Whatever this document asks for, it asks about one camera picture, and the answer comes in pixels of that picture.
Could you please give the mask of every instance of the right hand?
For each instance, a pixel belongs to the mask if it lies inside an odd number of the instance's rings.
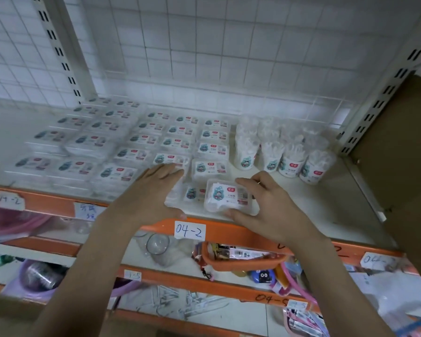
[[[225,214],[236,223],[265,238],[285,244],[292,250],[305,241],[324,238],[308,216],[267,172],[258,172],[251,179],[236,178],[236,182],[254,195],[260,208],[255,216],[228,209]]]

